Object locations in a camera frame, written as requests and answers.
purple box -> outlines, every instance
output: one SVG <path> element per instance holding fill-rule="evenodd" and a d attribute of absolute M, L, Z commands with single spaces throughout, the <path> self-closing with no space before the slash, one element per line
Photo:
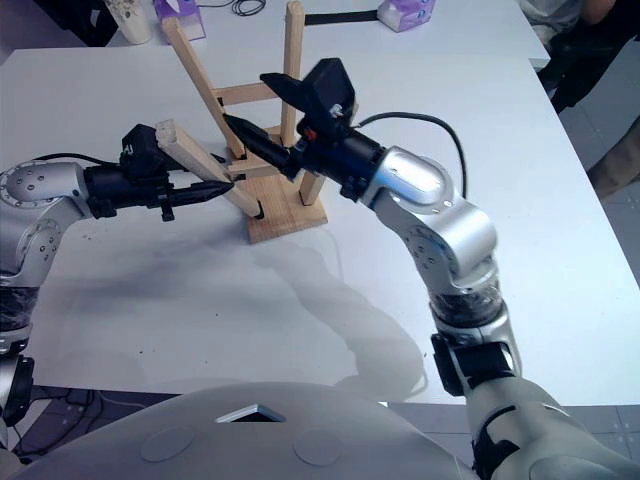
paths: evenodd
<path fill-rule="evenodd" d="M 385 0 L 378 7 L 378 19 L 401 32 L 428 22 L 435 3 L 436 0 Z"/>
<path fill-rule="evenodd" d="M 153 0 L 153 6 L 160 23 L 165 18 L 176 17 L 189 40 L 207 36 L 195 0 Z"/>

person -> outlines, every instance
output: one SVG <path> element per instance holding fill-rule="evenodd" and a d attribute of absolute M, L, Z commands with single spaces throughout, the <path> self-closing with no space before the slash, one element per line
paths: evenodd
<path fill-rule="evenodd" d="M 551 103 L 557 113 L 584 98 L 622 47 L 640 34 L 640 0 L 519 2 L 549 50 L 551 60 L 538 76 L 545 90 L 555 89 Z M 601 201 L 640 181 L 640 116 L 587 176 Z"/>
<path fill-rule="evenodd" d="M 620 141 L 587 170 L 587 176 L 600 200 L 640 181 L 640 116 Z"/>
<path fill-rule="evenodd" d="M 551 52 L 551 40 L 570 31 L 580 18 L 581 0 L 518 0 L 538 38 Z"/>

desk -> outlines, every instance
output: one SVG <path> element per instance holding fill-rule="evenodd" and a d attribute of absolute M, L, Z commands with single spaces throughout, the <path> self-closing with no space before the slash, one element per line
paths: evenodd
<path fill-rule="evenodd" d="M 194 44 L 211 47 L 282 49 L 284 13 L 288 0 L 268 0 L 264 10 L 239 17 L 231 7 L 201 8 L 207 38 Z M 381 0 L 303 0 L 307 13 L 372 10 Z M 202 1 L 202 3 L 222 3 Z M 135 48 L 164 45 L 153 7 L 144 4 L 154 30 L 153 39 Z M 128 46 L 117 32 L 110 46 Z M 380 22 L 319 25 L 305 28 L 304 49 L 323 55 L 327 47 L 368 52 L 513 55 L 528 58 L 539 70 L 549 62 L 515 0 L 438 0 L 429 23 L 397 34 Z"/>
<path fill-rule="evenodd" d="M 221 86 L 281 64 L 279 51 L 197 48 Z M 457 130 L 470 199 L 498 229 L 526 377 L 563 404 L 640 403 L 640 385 L 619 378 L 638 366 L 638 287 L 529 62 L 342 56 L 359 118 L 420 111 Z M 304 56 L 302 71 L 315 61 Z M 115 159 L 133 125 L 169 117 L 223 151 L 170 47 L 19 51 L 0 68 L 0 93 L 3 168 L 55 151 Z M 280 104 L 230 110 L 266 126 Z M 366 133 L 460 178 L 455 148 L 435 126 L 388 120 Z M 180 393 L 289 380 L 377 400 L 461 402 L 441 387 L 427 295 L 400 239 L 331 182 L 321 198 L 328 225 L 253 246 L 224 199 L 176 209 L 166 224 L 157 210 L 137 208 L 73 225 L 33 315 L 35 381 Z"/>

floor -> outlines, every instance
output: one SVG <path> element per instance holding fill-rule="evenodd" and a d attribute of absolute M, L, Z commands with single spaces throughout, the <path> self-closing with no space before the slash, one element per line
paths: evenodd
<path fill-rule="evenodd" d="M 28 431 L 18 425 L 22 440 L 15 451 L 25 461 L 35 460 L 47 451 L 172 396 L 35 387 L 33 399 L 53 400 L 34 400 L 31 408 L 40 402 L 48 404 Z M 472 465 L 471 433 L 464 406 L 391 403 L 389 408 Z M 568 411 L 598 441 L 640 463 L 640 405 L 568 407 Z M 10 446 L 15 448 L 18 437 L 15 431 L 10 433 Z"/>
<path fill-rule="evenodd" d="M 574 108 L 564 110 L 560 120 L 588 169 L 616 144 L 638 115 L 640 42 L 630 42 L 593 91 Z M 607 199 L 603 208 L 640 282 L 640 183 Z"/>
<path fill-rule="evenodd" d="M 0 64 L 14 48 L 76 46 L 77 40 L 53 28 L 40 18 L 32 2 L 7 0 L 0 2 L 5 27 L 17 25 L 24 18 L 37 18 L 40 35 L 30 29 L 11 28 L 0 42 Z M 30 31 L 28 38 L 20 32 Z M 41 45 L 33 38 L 47 39 Z M 640 42 L 632 42 L 620 53 L 594 91 L 575 108 L 565 110 L 560 119 L 585 169 L 598 161 L 625 133 L 640 114 Z M 618 240 L 627 256 L 636 280 L 640 281 L 640 183 L 628 187 L 603 204 Z M 53 397 L 49 400 L 35 400 Z M 87 432 L 101 428 L 170 395 L 131 392 L 70 391 L 63 388 L 36 387 L 29 415 L 18 424 L 22 440 L 18 449 L 25 459 L 34 459 L 46 450 L 57 448 Z M 390 404 L 389 407 L 427 433 L 436 442 L 471 464 L 471 435 L 464 407 L 452 405 Z M 569 408 L 585 427 L 603 444 L 622 455 L 640 462 L 640 405 L 594 406 Z M 10 431 L 11 444 L 18 436 Z"/>

robotic arm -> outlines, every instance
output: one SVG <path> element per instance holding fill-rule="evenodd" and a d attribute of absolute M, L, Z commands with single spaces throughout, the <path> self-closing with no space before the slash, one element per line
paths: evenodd
<path fill-rule="evenodd" d="M 493 259 L 495 229 L 443 167 L 384 148 L 350 126 L 355 94 L 339 59 L 321 60 L 302 81 L 283 74 L 261 80 L 304 112 L 300 141 L 287 149 L 246 120 L 227 115 L 227 123 L 290 179 L 301 169 L 333 179 L 343 196 L 361 201 L 404 241 L 429 292 L 443 385 L 467 399 L 480 477 L 640 478 L 639 466 L 600 445 L 521 377 Z"/>
<path fill-rule="evenodd" d="M 33 360 L 20 354 L 31 333 L 31 312 L 66 229 L 86 218 L 113 217 L 131 206 L 172 208 L 226 193 L 232 183 L 208 181 L 175 189 L 169 172 L 182 167 L 162 152 L 155 130 L 137 125 L 122 140 L 119 164 L 48 163 L 61 154 L 20 164 L 0 174 L 0 419 L 15 425 L 26 413 Z M 6 443 L 1 438 L 0 444 Z"/>

